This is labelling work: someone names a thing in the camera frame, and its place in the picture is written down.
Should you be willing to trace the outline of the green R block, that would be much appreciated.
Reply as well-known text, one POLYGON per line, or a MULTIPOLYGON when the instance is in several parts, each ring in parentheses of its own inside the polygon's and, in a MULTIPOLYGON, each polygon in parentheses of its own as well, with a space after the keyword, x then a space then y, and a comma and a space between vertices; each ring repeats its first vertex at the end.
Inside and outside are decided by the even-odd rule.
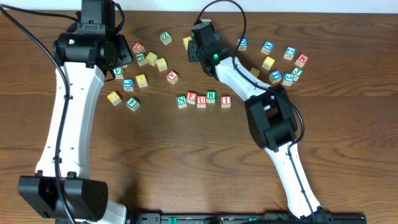
POLYGON ((207 103, 215 103, 216 101, 216 91, 207 91, 206 92, 206 102, 207 103))

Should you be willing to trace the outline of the red I block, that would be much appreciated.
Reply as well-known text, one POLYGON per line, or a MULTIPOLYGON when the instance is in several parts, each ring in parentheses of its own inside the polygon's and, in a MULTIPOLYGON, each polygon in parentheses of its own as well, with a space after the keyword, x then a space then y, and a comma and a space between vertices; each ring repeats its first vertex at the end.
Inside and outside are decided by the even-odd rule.
POLYGON ((222 108, 230 108, 231 107, 231 97, 230 96, 222 96, 221 97, 221 107, 222 108))

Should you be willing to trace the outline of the green N block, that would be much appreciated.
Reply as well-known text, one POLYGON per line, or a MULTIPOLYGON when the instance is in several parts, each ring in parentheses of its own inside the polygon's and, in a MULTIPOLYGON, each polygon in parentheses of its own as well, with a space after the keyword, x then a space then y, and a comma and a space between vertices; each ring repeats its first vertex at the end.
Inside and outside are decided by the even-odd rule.
POLYGON ((188 103, 185 95, 176 97, 177 106, 179 109, 186 108, 188 103))

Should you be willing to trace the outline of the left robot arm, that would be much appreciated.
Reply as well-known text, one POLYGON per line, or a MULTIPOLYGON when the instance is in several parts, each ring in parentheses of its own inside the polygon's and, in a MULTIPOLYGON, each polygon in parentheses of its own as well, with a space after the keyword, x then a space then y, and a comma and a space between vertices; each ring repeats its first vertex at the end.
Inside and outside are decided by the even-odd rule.
POLYGON ((127 209, 90 177, 93 117, 106 74, 133 56, 113 1, 83 1, 80 18, 53 43, 57 90, 49 135, 33 176, 19 179, 20 196, 57 223, 125 223, 127 209))

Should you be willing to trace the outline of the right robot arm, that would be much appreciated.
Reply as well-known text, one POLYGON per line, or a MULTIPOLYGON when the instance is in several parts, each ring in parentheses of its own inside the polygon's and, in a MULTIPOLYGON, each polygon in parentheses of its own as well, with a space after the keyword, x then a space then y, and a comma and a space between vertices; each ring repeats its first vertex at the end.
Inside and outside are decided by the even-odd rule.
POLYGON ((243 101, 254 142, 273 161, 284 187, 290 213, 297 222, 330 223, 314 196, 303 170, 296 131, 303 128, 298 109, 282 85, 270 86, 244 68, 229 49, 216 40, 212 21, 198 19, 188 43, 188 59, 200 62, 203 71, 229 86, 243 101))

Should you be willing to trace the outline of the red E block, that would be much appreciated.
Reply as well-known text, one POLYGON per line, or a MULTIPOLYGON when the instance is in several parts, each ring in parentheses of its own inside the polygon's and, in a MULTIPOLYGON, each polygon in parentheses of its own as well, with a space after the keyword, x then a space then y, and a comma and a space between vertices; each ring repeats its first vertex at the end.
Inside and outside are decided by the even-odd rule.
POLYGON ((188 91, 186 94, 187 103, 194 105, 197 102, 197 94, 192 91, 188 91))

